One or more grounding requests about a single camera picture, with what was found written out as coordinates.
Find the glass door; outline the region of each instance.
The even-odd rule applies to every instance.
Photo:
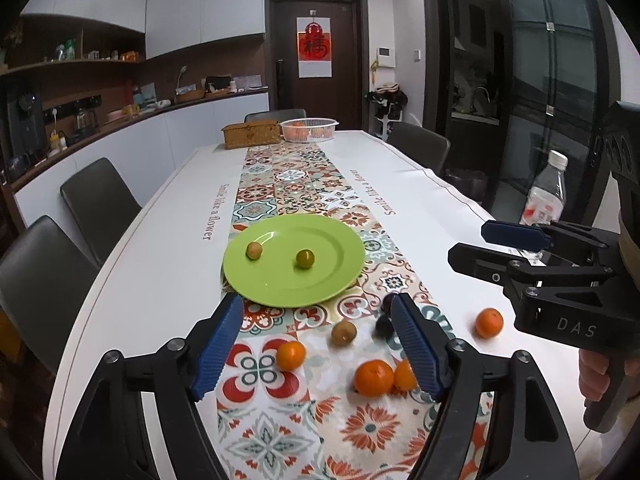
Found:
[[[558,150],[569,158],[562,218],[581,217],[576,206],[594,138],[597,85],[588,0],[501,4],[511,24],[506,41],[510,113],[505,114],[506,142],[490,211],[499,220],[519,221],[533,179],[548,152]]]

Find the kettle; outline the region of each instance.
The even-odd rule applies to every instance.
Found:
[[[94,130],[98,127],[98,116],[95,110],[80,108],[76,115],[76,130]]]

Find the brown door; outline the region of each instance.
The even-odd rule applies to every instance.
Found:
[[[362,63],[354,0],[278,0],[271,13],[276,107],[304,108],[307,117],[331,118],[338,130],[362,128]],[[298,76],[296,18],[331,20],[332,76]]]

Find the human hand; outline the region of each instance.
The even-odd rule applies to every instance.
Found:
[[[609,387],[610,379],[607,375],[609,367],[609,358],[590,352],[588,350],[580,350],[580,379],[578,385],[580,392],[587,399],[598,402],[604,392]],[[637,376],[636,384],[629,391],[629,396],[634,397],[640,392],[640,358],[628,359],[625,362],[625,373],[630,376]]]

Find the plastic water bottle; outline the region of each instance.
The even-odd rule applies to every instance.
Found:
[[[559,220],[566,202],[564,170],[569,160],[559,152],[549,152],[546,168],[533,181],[527,204],[524,206],[521,224],[550,224]]]

